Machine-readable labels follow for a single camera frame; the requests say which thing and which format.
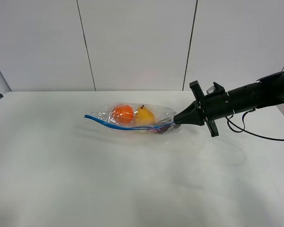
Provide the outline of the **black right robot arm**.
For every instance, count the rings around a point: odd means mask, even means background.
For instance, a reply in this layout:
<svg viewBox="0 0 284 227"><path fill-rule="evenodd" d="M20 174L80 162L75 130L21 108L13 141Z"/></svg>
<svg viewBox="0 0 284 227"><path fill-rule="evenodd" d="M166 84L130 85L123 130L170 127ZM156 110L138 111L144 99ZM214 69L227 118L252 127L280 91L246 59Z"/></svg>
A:
<svg viewBox="0 0 284 227"><path fill-rule="evenodd" d="M219 135L215 120L241 112L284 104L284 71L263 77L256 83L225 91L214 82L203 93L198 81L190 83L195 101L174 116L174 124L207 125L211 136Z"/></svg>

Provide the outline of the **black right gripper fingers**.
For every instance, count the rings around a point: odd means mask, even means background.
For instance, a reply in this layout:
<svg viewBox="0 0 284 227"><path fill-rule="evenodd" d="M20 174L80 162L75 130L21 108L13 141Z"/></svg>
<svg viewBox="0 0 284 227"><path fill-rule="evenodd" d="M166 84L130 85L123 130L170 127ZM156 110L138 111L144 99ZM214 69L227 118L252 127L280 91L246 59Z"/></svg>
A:
<svg viewBox="0 0 284 227"><path fill-rule="evenodd" d="M175 124L204 125L204 113L198 101L173 117Z"/></svg>

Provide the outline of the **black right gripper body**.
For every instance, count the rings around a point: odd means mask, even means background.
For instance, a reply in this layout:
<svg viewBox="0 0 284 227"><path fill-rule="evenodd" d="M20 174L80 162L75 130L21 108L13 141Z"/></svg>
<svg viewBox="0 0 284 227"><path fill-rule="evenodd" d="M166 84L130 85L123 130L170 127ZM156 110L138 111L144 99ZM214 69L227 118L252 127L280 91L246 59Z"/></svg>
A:
<svg viewBox="0 0 284 227"><path fill-rule="evenodd" d="M234 114L233 106L228 93L225 91L218 96L206 96L198 81L189 84L195 100L199 102L204 113L204 121L212 137L219 135L215 120L221 119Z"/></svg>

